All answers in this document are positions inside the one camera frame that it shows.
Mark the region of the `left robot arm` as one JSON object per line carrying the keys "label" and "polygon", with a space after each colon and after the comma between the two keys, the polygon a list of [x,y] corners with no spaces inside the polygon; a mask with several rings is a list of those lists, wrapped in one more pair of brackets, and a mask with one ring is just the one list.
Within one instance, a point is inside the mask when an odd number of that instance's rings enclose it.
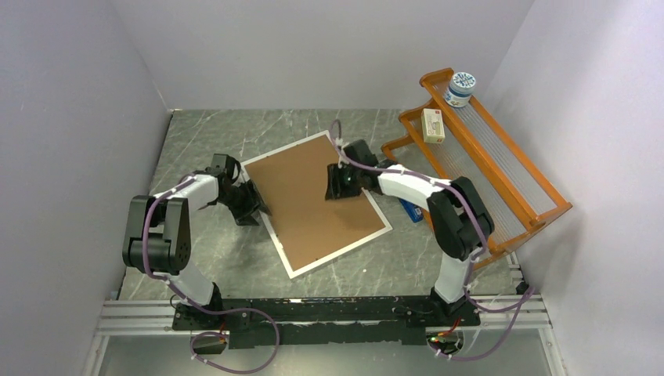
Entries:
{"label": "left robot arm", "polygon": [[213,329],[224,322],[218,286],[190,261],[191,217],[217,204],[229,210],[237,226],[256,226],[259,212],[270,213],[254,182],[243,178],[241,163],[228,154],[214,154],[206,168],[164,192],[135,196],[129,205],[123,262],[165,283],[179,298],[176,328]]}

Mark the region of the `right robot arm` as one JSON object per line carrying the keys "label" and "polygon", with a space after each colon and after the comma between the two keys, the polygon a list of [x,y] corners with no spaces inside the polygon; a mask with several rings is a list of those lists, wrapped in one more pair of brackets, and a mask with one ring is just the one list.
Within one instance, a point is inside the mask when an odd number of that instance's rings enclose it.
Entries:
{"label": "right robot arm", "polygon": [[363,139],[345,143],[332,139],[337,162],[327,166],[328,201],[358,197],[363,191],[397,197],[428,212],[443,256],[433,287],[438,296],[431,317],[451,324],[467,293],[471,260],[494,231],[493,220],[473,183],[467,178],[439,179],[415,172],[395,161],[379,161]]}

